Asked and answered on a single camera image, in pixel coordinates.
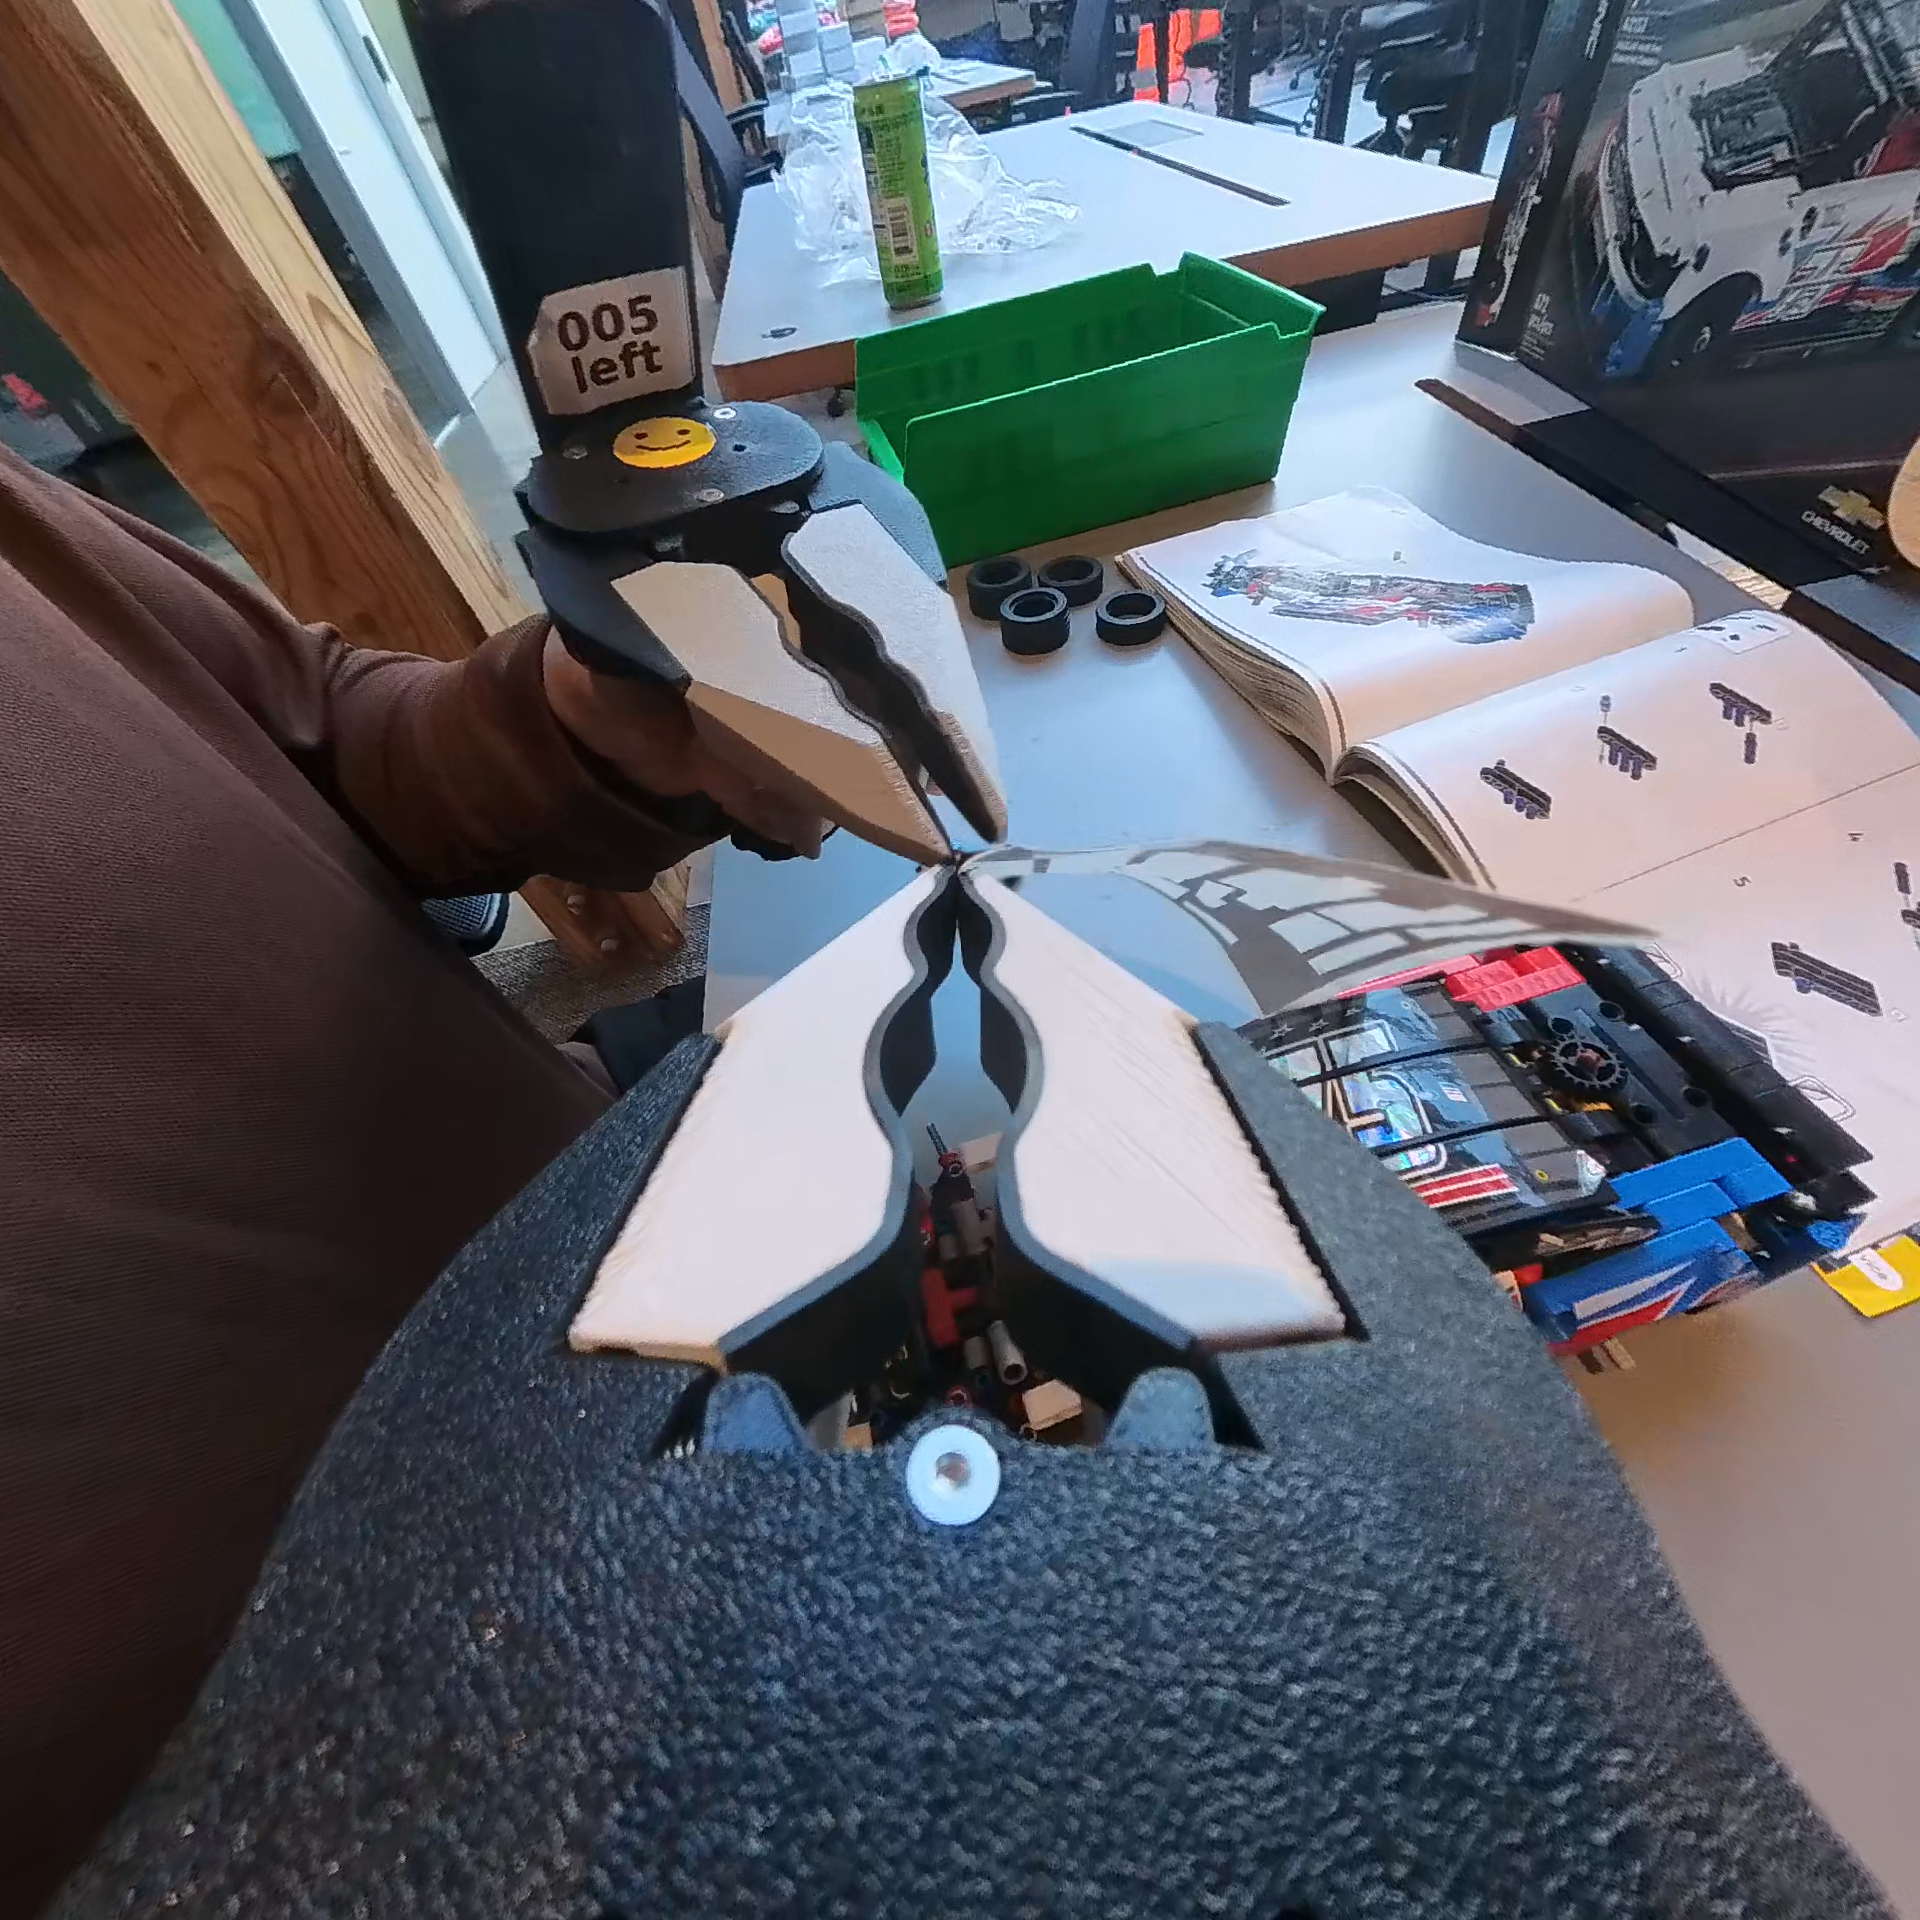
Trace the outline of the person's left hand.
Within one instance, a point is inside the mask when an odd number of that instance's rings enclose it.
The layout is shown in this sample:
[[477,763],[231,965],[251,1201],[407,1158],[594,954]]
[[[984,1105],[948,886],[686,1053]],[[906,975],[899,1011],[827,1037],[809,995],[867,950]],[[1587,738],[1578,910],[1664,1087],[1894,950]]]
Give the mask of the person's left hand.
[[829,820],[806,786],[758,763],[731,733],[711,732],[682,692],[659,679],[600,675],[541,636],[541,692],[572,744],[676,840],[676,855],[744,835],[762,858],[818,858]]

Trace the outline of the green can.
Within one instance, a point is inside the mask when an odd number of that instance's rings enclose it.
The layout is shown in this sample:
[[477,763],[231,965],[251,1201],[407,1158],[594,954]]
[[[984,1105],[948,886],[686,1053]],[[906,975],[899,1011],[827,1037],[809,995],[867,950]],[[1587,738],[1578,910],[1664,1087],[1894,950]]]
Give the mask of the green can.
[[877,233],[877,275],[885,307],[915,312],[940,303],[945,288],[921,77],[856,83],[852,119]]

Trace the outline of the green plastic bin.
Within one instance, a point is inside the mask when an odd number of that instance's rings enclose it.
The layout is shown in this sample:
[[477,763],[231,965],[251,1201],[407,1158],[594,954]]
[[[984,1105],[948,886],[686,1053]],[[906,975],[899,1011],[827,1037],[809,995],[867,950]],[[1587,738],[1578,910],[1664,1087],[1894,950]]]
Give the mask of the green plastic bin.
[[856,343],[856,419],[945,567],[1266,485],[1323,307],[1186,252]]

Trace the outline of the neighbouring grey table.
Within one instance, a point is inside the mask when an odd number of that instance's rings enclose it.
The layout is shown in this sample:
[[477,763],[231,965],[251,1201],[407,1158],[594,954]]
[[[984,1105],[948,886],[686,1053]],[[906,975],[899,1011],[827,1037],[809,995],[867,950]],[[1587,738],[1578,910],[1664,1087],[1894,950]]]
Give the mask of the neighbouring grey table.
[[742,196],[716,307],[716,393],[782,399],[844,387],[856,343],[892,324],[967,312],[1118,267],[1173,267],[1186,252],[1261,281],[1383,275],[1480,246],[1496,180],[1389,158],[1188,109],[1129,103],[984,135],[1000,164],[1077,208],[1040,248],[953,252],[940,234],[945,297],[898,316],[880,281],[829,281],[803,252],[796,208],[770,186]]

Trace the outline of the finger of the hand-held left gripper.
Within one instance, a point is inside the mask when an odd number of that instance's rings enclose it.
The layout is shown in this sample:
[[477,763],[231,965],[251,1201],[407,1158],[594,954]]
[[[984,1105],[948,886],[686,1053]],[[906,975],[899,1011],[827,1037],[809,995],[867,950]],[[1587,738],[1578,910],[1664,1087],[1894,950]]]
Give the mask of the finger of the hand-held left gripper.
[[818,820],[917,863],[948,835],[892,749],[792,643],[782,607],[722,561],[653,561],[611,579],[686,675],[695,733]]
[[782,579],[803,652],[877,729],[915,801],[942,799],[1000,842],[1008,805],[1000,752],[917,498],[836,498],[782,533]]

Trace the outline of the grey desk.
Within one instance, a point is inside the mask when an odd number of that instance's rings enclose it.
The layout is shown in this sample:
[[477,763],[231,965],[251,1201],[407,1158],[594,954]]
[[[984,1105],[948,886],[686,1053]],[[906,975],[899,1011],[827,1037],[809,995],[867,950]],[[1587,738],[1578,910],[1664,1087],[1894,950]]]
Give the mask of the grey desk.
[[[1384,488],[1444,528],[1575,561],[1637,561],[1698,617],[1755,607],[1705,548],[1649,533],[1525,459],[1469,412],[1521,416],[1531,377],[1455,346],[1451,308],[1310,346],[1271,488],[1071,533],[1113,555],[1217,519]],[[1319,765],[1164,636],[1094,640],[1090,611],[1040,661],[972,628],[1013,835],[1031,847],[1249,840],[1389,862]],[[1562,1426],[1609,1445],[1696,1619],[1764,1740],[1901,1916],[1916,1916],[1916,1309],[1866,1322],[1818,1278],[1629,1335],[1634,1371],[1553,1371]]]

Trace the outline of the black toy car box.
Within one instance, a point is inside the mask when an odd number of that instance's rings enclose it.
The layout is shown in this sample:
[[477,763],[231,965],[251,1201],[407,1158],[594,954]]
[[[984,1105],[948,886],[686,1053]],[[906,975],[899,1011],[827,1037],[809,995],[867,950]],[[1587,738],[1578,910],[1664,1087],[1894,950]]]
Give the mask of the black toy car box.
[[1548,3],[1459,336],[1833,561],[1898,561],[1916,3]]

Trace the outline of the open instruction booklet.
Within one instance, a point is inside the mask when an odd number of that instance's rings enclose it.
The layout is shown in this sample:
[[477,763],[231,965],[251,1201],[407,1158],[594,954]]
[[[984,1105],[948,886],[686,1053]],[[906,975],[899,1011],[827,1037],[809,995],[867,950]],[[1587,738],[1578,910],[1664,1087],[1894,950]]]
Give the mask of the open instruction booklet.
[[1783,611],[1472,541],[1349,488],[1118,555],[1327,779],[1462,883],[1656,963],[1866,1149],[1846,1247],[1916,1235],[1916,729]]

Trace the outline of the wooden post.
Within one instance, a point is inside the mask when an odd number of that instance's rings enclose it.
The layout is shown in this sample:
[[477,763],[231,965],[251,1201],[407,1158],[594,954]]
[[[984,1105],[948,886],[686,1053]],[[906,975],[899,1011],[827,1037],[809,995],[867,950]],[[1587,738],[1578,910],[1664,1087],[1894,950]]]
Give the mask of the wooden post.
[[172,3],[3,3],[3,275],[285,604],[449,679],[523,602]]

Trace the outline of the red toy brick race car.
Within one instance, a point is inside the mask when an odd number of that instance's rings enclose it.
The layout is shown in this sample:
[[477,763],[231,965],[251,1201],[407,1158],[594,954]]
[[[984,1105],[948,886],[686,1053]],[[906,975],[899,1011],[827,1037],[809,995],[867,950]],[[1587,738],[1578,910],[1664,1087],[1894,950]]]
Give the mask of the red toy brick race car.
[[[1624,1365],[1624,1333],[1827,1265],[1879,1204],[1854,1105],[1785,1076],[1658,954],[1504,944],[1237,1035],[1462,1237],[1551,1357],[1587,1371]],[[1048,1278],[1037,1256],[1007,1250],[1000,1137],[940,1127],[984,1114],[984,1101],[912,1107],[926,1132],[915,1319],[849,1394],[852,1449],[931,1405],[1085,1445],[1143,1367],[1340,1335],[1333,1284],[1281,1272],[1271,1219],[1253,1268],[1203,1250],[1199,1272],[1149,1261],[1133,1294]]]

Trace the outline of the person's left forearm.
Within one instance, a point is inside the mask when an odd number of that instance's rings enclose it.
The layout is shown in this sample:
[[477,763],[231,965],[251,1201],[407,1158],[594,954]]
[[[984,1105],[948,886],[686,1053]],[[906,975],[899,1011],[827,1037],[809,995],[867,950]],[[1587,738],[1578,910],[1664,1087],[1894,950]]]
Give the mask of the person's left forearm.
[[291,813],[328,805],[414,896],[555,874],[652,888],[723,835],[555,717],[529,617],[462,661],[305,627],[266,590],[3,451],[3,636],[78,682],[107,664]]

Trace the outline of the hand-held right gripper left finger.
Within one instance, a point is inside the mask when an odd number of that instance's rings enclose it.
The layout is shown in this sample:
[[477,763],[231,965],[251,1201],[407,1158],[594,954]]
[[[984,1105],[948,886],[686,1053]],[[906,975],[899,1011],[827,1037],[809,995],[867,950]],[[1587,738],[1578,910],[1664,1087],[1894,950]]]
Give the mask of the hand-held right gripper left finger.
[[834,1367],[899,1316],[859,1303],[906,1222],[912,1149],[880,1043],[931,989],[926,869],[740,1004],[600,1256],[568,1346],[706,1367]]

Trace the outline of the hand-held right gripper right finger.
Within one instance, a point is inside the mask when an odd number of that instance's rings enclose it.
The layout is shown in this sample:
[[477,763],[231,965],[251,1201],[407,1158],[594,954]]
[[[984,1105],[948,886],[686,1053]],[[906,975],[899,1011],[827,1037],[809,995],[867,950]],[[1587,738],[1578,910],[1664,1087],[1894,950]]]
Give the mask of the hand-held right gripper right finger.
[[1342,1335],[1199,1023],[996,874],[962,874],[959,903],[1015,1247],[1173,1346]]

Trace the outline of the clear plastic bag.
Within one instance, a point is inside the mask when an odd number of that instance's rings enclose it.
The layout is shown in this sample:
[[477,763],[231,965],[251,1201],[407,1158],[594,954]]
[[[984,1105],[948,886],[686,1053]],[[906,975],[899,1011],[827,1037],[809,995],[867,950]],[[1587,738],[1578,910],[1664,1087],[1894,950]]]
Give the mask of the clear plastic bag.
[[[1033,252],[1067,239],[1081,219],[1067,191],[1048,180],[1015,180],[984,135],[927,92],[926,72],[917,77],[942,271],[953,256]],[[797,248],[822,267],[827,281],[880,283],[852,92],[856,83],[816,83],[796,96],[772,186],[796,220]]]

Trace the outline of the holographic sticker sheet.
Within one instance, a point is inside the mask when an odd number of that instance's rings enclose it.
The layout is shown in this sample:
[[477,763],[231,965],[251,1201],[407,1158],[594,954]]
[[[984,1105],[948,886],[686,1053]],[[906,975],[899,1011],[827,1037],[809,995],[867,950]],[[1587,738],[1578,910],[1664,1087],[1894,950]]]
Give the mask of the holographic sticker sheet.
[[1139,847],[984,847],[959,855],[967,883],[1027,886],[1048,874],[1139,883],[1199,923],[1258,1011],[1353,995],[1389,975],[1430,975],[1497,950],[1632,950],[1658,931],[1542,907],[1440,874],[1234,840]]

